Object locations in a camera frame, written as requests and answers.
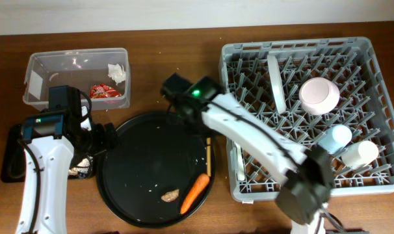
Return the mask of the wooden chopstick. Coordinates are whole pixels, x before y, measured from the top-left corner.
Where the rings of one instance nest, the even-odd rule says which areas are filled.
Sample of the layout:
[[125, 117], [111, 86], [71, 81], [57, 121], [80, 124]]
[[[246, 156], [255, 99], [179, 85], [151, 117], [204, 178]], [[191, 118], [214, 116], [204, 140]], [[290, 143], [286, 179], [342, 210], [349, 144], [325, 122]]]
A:
[[211, 177], [211, 138], [206, 138], [207, 175]]

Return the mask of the red snack wrapper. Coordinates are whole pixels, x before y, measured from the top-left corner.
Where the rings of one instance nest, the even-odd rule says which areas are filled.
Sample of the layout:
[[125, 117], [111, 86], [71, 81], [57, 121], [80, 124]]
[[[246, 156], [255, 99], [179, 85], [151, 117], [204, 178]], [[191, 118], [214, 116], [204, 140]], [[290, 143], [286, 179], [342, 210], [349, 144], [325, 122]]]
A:
[[113, 87], [105, 84], [97, 84], [90, 89], [90, 99], [118, 98], [121, 96], [121, 93], [117, 92]]

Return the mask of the white plastic fork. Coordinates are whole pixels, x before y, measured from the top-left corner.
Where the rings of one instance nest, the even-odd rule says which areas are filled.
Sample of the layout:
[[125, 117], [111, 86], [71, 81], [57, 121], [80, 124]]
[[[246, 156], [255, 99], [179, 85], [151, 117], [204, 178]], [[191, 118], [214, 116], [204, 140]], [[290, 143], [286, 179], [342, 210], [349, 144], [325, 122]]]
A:
[[237, 180], [244, 181], [245, 169], [244, 169], [243, 151], [241, 146], [236, 142], [235, 142], [235, 148], [236, 148], [236, 158], [237, 158]]

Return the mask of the orange carrot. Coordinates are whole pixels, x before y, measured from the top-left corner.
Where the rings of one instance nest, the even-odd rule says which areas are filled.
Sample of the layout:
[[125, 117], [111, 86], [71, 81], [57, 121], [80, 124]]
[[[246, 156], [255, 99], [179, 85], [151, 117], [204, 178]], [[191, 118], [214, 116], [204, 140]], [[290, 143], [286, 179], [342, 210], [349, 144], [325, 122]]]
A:
[[207, 174], [200, 174], [196, 181], [194, 182], [192, 188], [189, 190], [189, 193], [185, 197], [181, 209], [180, 214], [185, 214], [195, 201], [195, 199], [200, 195], [200, 193], [208, 186], [210, 181], [210, 177]]

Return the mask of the white tissue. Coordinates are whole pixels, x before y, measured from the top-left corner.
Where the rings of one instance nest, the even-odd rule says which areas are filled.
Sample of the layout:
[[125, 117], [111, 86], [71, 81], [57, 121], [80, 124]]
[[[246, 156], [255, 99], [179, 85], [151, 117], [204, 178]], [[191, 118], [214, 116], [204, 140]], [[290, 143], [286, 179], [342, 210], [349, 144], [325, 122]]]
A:
[[126, 81], [126, 72], [124, 67], [119, 64], [108, 64], [108, 77], [110, 77], [117, 85]]

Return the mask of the walnut shell piece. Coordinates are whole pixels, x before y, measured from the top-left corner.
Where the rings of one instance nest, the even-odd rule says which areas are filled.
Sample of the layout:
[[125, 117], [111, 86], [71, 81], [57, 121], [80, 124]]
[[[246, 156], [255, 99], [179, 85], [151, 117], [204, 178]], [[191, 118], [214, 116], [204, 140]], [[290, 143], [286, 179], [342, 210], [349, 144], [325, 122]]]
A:
[[178, 196], [179, 196], [179, 189], [175, 189], [162, 195], [161, 199], [166, 203], [170, 203], [176, 200]]

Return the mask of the grey plate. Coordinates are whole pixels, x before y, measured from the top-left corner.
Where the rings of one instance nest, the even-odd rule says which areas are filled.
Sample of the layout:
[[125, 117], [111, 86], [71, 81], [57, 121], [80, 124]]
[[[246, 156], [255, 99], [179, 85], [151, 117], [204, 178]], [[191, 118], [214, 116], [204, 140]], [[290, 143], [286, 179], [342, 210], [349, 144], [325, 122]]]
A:
[[273, 55], [267, 55], [267, 64], [276, 110], [278, 114], [282, 114], [286, 110], [286, 104], [278, 60]]

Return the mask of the pink saucer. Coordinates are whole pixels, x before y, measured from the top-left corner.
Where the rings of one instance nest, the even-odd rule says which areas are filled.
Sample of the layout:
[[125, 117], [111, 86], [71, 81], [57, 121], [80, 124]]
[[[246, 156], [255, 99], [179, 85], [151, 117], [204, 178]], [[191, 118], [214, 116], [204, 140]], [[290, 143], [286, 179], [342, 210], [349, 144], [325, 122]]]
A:
[[298, 96], [304, 111], [312, 115], [323, 115], [336, 107], [340, 91], [333, 82], [316, 77], [301, 86]]

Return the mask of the blue bowl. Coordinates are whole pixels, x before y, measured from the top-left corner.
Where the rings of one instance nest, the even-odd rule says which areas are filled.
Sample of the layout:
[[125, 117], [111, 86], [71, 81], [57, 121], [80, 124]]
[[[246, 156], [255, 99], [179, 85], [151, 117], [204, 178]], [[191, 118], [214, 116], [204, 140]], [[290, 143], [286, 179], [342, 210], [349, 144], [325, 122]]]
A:
[[352, 139], [351, 130], [345, 125], [335, 125], [324, 132], [318, 145], [333, 155], [343, 149]]

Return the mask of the cream cup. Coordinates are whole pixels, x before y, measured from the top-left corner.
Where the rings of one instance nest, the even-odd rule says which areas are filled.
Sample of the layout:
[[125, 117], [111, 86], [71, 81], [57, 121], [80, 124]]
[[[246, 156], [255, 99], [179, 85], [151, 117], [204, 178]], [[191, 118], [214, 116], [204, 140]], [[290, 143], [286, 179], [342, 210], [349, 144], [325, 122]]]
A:
[[341, 160], [345, 166], [355, 170], [374, 161], [378, 154], [378, 146], [369, 140], [364, 140], [350, 145], [341, 155]]

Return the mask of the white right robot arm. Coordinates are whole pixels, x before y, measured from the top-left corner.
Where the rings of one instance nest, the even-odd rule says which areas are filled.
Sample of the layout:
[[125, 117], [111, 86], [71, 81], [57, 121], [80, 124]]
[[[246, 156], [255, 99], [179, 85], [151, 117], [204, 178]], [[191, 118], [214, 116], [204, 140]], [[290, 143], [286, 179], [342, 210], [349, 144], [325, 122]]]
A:
[[186, 122], [240, 145], [280, 185], [276, 205], [292, 221], [292, 233], [324, 233], [334, 185], [328, 152], [285, 138], [242, 107], [208, 77], [197, 83], [177, 77], [175, 106]]

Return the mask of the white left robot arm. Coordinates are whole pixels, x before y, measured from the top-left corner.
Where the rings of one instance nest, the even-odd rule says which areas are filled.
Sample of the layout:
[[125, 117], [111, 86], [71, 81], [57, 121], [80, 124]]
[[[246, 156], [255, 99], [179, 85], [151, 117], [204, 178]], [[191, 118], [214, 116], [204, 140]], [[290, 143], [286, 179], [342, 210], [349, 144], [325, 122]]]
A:
[[17, 233], [66, 233], [68, 172], [119, 144], [114, 125], [64, 110], [45, 112], [26, 119], [18, 142], [26, 172]]

